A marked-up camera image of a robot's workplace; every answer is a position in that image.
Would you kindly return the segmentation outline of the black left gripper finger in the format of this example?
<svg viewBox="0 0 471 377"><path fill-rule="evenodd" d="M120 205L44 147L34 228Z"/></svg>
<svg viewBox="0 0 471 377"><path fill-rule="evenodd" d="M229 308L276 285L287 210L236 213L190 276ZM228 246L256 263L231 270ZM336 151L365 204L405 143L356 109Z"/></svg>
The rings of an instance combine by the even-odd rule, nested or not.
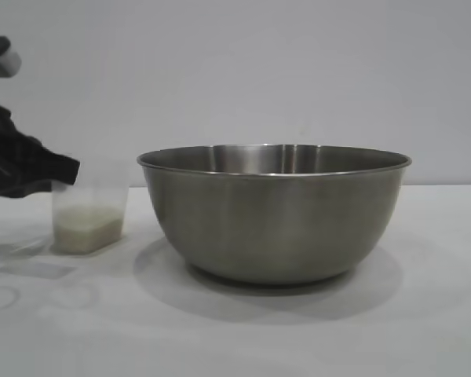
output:
<svg viewBox="0 0 471 377"><path fill-rule="evenodd" d="M52 192L53 182L73 185L78 177L80 161L70 156L56 154L36 138L26 136L15 165L19 168L19 182L0 192L5 198L24 198L40 193Z"/></svg>

